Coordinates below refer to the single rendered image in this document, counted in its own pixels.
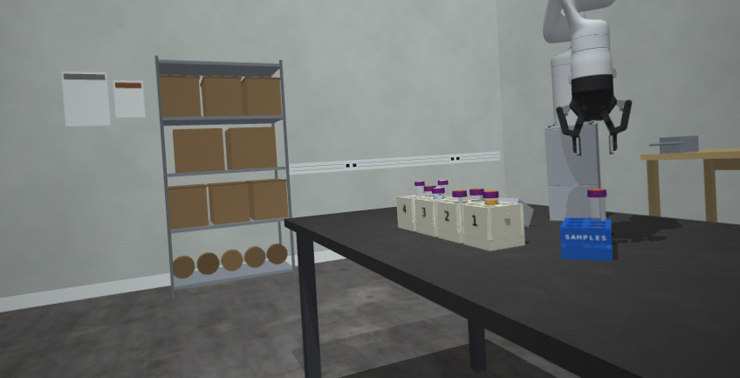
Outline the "white bucket adapter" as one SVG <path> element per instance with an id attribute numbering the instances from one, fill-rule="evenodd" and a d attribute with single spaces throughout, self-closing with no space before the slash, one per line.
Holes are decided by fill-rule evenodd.
<path id="1" fill-rule="evenodd" d="M 461 205 L 469 203 L 484 203 L 484 200 L 481 202 L 471 202 L 471 199 L 466 198 L 466 203 L 454 203 L 454 200 L 435 203 L 438 238 L 461 244 L 463 243 Z"/>
<path id="2" fill-rule="evenodd" d="M 418 197 L 419 196 L 419 197 Z M 398 228 L 404 230 L 416 231 L 415 222 L 415 199 L 428 198 L 432 196 L 414 195 L 414 196 L 397 196 L 397 217 Z"/>
<path id="3" fill-rule="evenodd" d="M 448 200 L 454 200 L 454 197 L 445 196 L 444 199 L 434 199 L 433 197 L 415 199 L 416 232 L 438 237 L 435 202 Z"/>
<path id="4" fill-rule="evenodd" d="M 486 251 L 525 245 L 522 203 L 462 204 L 463 244 Z"/>

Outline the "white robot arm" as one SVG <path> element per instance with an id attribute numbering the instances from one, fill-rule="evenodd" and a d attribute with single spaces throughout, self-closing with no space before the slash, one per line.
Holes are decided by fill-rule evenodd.
<path id="1" fill-rule="evenodd" d="M 604 20 L 586 19 L 583 12 L 606 8 L 614 1 L 548 0 L 543 25 L 545 41 L 571 41 L 567 51 L 551 59 L 554 127 L 560 127 L 556 108 L 570 105 L 572 101 L 571 79 L 598 74 L 612 74 L 616 78 L 610 51 L 609 24 Z"/>

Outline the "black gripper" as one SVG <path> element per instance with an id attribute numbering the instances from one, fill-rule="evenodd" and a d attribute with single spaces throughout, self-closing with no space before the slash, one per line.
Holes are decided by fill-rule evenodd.
<path id="1" fill-rule="evenodd" d="M 627 129 L 631 111 L 631 100 L 617 100 L 613 95 L 613 75 L 598 74 L 572 79 L 572 101 L 570 105 L 557 107 L 558 120 L 562 133 L 572 137 L 573 152 L 581 155 L 579 133 L 584 121 L 604 120 L 610 132 L 609 152 L 617 150 L 617 134 Z M 615 127 L 609 114 L 614 106 L 619 106 L 622 114 L 620 126 Z M 578 116 L 575 127 L 569 130 L 566 116 L 572 109 Z"/>

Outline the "purple tube cap with white label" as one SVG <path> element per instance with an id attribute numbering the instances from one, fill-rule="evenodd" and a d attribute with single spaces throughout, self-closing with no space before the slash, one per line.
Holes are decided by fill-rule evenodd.
<path id="1" fill-rule="evenodd" d="M 439 188 L 445 188 L 444 196 L 448 196 L 448 180 L 438 181 Z"/>

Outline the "blue tube rack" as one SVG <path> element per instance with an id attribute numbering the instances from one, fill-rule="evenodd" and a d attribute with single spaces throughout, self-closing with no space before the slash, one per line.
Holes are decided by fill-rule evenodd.
<path id="1" fill-rule="evenodd" d="M 560 226 L 560 243 L 561 258 L 613 261 L 611 218 L 592 221 L 566 217 Z"/>

